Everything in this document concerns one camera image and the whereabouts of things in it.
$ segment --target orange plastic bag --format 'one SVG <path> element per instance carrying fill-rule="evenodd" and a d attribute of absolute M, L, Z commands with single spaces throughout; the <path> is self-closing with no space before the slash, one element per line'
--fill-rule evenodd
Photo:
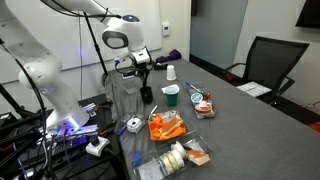
<path fill-rule="evenodd" d="M 180 116 L 176 115 L 176 117 L 174 119 L 172 119 L 171 121 L 175 121 L 175 120 L 177 120 L 177 122 L 179 122 L 182 119 L 180 118 Z M 177 136 L 181 136 L 181 135 L 186 134 L 186 128 L 185 128 L 184 124 L 182 123 L 181 125 L 171 129 L 170 133 L 168 133 L 167 135 L 163 135 L 165 133 L 160 133 L 160 129 L 163 128 L 164 126 L 168 125 L 166 123 L 170 123 L 170 122 L 163 122 L 161 115 L 156 114 L 156 116 L 153 118 L 153 120 L 149 122 L 150 139 L 155 140 L 155 141 L 162 141 L 162 140 L 167 140 L 167 139 L 170 139 L 173 137 L 177 137 Z"/>

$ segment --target paper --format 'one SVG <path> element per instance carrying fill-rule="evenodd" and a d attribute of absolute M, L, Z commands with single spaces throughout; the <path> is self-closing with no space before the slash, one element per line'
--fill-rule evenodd
<path fill-rule="evenodd" d="M 241 91 L 248 93 L 253 97 L 257 97 L 271 91 L 271 89 L 264 87 L 255 82 L 249 82 L 247 84 L 238 86 L 237 88 L 240 89 Z"/>

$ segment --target chair armrest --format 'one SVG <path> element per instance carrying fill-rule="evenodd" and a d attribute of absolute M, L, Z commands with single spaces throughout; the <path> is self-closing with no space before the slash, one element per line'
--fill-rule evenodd
<path fill-rule="evenodd" d="M 227 67 L 226 69 L 224 69 L 224 72 L 227 73 L 230 69 L 236 67 L 236 66 L 239 66 L 239 65 L 246 65 L 245 63 L 235 63 L 235 64 L 232 64 L 231 66 Z"/>
<path fill-rule="evenodd" d="M 227 81 L 233 81 L 234 79 L 238 79 L 239 77 L 232 74 L 232 73 L 229 73 L 229 70 L 238 66 L 238 65 L 246 65 L 245 63 L 235 63 L 231 66 L 229 66 L 228 68 L 224 69 L 222 71 L 222 76 L 227 80 Z"/>
<path fill-rule="evenodd" d="M 286 90 L 289 89 L 289 87 L 291 87 L 295 81 L 289 77 L 286 77 L 288 79 L 288 81 L 286 82 L 286 84 L 284 84 L 279 91 L 277 92 L 277 95 L 280 96 L 282 93 L 284 93 Z"/>

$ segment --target tape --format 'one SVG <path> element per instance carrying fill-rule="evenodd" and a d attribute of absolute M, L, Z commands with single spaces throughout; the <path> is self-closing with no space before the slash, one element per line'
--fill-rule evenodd
<path fill-rule="evenodd" d="M 184 161 L 183 161 L 183 158 L 181 157 L 181 155 L 179 154 L 179 152 L 176 150 L 172 150 L 171 153 L 172 153 L 174 159 L 177 161 L 179 168 L 183 168 Z"/>
<path fill-rule="evenodd" d="M 173 167 L 170 163 L 169 158 L 165 154 L 160 156 L 160 158 L 161 158 L 161 160 L 162 160 L 162 162 L 168 172 L 168 175 L 172 174 L 174 172 L 174 170 L 173 170 Z"/>
<path fill-rule="evenodd" d="M 168 153 L 166 153 L 166 156 L 168 157 L 168 159 L 173 167 L 173 170 L 178 171 L 179 165 L 178 165 L 178 162 L 175 160 L 174 156 L 172 155 L 172 153 L 169 151 Z"/>
<path fill-rule="evenodd" d="M 176 144 L 171 145 L 172 150 L 178 151 L 178 153 L 181 155 L 182 158 L 186 158 L 186 151 L 184 150 L 183 146 L 179 141 L 176 141 Z"/>

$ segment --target gray table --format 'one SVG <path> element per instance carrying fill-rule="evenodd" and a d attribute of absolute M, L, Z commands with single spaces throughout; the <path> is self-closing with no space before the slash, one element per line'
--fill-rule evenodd
<path fill-rule="evenodd" d="M 185 60 L 170 64 L 175 65 L 177 80 L 167 81 L 166 71 L 150 74 L 152 104 L 143 106 L 140 93 L 128 95 L 117 72 L 107 80 L 107 96 L 116 103 L 118 121 L 130 112 L 147 115 L 155 105 L 156 112 L 179 110 L 188 131 L 196 130 L 212 147 L 208 164 L 172 179 L 320 179 L 320 134 Z M 218 109 L 215 118 L 196 118 L 185 81 L 204 83 Z M 171 84 L 180 86 L 175 108 L 166 106 L 160 90 Z M 163 144 L 151 141 L 149 135 L 145 126 L 137 135 L 127 131 L 120 138 L 132 179 L 134 152 L 144 154 Z"/>

